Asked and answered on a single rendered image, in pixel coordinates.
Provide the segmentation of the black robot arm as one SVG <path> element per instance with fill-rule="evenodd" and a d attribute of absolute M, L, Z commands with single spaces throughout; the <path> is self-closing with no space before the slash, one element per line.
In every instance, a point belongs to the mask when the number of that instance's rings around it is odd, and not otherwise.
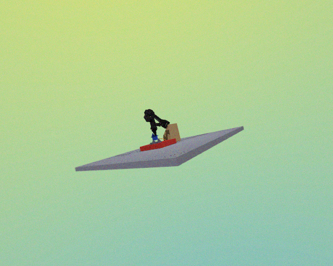
<path fill-rule="evenodd" d="M 155 121 L 155 119 L 159 122 L 159 123 L 155 123 L 155 126 L 162 126 L 163 128 L 167 128 L 167 125 L 170 124 L 169 121 L 167 120 L 163 120 L 161 118 L 159 118 L 158 116 L 155 115 L 154 111 L 151 109 L 145 110 L 144 112 L 144 119 L 146 120 L 146 122 L 153 122 Z"/>

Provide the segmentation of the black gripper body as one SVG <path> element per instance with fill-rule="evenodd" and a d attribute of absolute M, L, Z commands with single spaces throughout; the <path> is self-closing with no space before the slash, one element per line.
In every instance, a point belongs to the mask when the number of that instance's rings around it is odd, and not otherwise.
<path fill-rule="evenodd" d="M 151 130 L 154 130 L 154 129 L 157 129 L 157 127 L 155 126 L 155 121 L 153 122 L 150 122 L 150 125 L 151 125 Z"/>

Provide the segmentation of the red flat deck plate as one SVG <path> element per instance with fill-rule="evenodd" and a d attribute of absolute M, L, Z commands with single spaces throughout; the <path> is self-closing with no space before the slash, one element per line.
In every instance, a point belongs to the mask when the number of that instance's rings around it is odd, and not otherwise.
<path fill-rule="evenodd" d="M 155 142 L 153 140 L 150 144 L 141 146 L 140 151 L 159 149 L 159 148 L 163 148 L 163 147 L 175 144 L 175 143 L 176 143 L 176 139 L 170 139 L 170 140 L 165 140 L 165 141 L 161 141 L 160 139 L 158 139 L 157 142 Z"/>

